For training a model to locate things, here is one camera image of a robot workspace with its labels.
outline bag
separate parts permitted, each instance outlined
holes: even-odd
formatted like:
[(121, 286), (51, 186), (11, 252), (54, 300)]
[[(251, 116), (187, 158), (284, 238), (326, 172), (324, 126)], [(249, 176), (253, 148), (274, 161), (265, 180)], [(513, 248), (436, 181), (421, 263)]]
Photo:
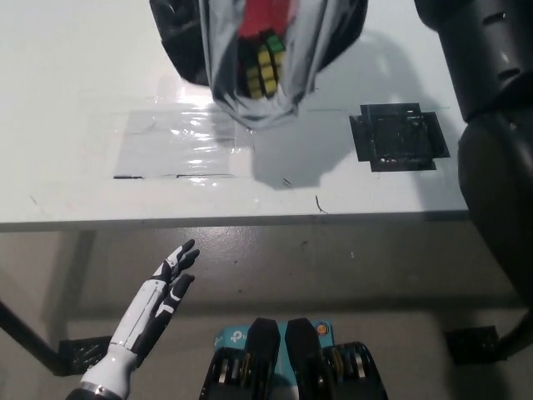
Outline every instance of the bag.
[(251, 129), (284, 122), (361, 35), (368, 0), (151, 0), (178, 73)]

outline floor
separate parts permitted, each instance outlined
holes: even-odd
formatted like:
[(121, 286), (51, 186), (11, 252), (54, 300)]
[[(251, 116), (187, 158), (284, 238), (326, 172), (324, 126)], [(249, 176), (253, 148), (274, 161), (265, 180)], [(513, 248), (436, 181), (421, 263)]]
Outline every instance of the floor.
[[(197, 398), (213, 338), (263, 316), (328, 319), (337, 343), (364, 342), (390, 399), (527, 399), (533, 351), (454, 367), (442, 332), (496, 325), (524, 310), (468, 222), (312, 224), (0, 234), (0, 298), (50, 343), (112, 333), (144, 279), (195, 238), (197, 280), (131, 399)], [(0, 332), (0, 399), (60, 399), (53, 377)]]

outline white robotic hand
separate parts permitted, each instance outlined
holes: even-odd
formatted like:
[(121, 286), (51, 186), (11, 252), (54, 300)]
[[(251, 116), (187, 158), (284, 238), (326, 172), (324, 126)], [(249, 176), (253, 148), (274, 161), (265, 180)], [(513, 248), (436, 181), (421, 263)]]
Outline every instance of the white robotic hand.
[(193, 246), (194, 240), (189, 240), (178, 247), (143, 283), (118, 324), (106, 357), (83, 375), (81, 390), (86, 394), (127, 398), (132, 372), (152, 350), (194, 281), (192, 275), (181, 275), (200, 254), (200, 250), (189, 252)]

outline white table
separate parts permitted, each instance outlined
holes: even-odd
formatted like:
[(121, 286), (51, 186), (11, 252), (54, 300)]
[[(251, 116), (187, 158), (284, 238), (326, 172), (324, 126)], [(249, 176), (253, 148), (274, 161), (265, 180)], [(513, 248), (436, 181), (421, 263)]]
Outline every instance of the white table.
[[(456, 171), (465, 124), (439, 38), (412, 0), (370, 1), (361, 41), (321, 74), (297, 122), (237, 129), (218, 160), (231, 176), (143, 180), (113, 179), (131, 115), (211, 102), (177, 76), (148, 0), (2, 5), (0, 230), (465, 215)], [(436, 171), (358, 162), (348, 116), (393, 102), (436, 111), (451, 153)]]

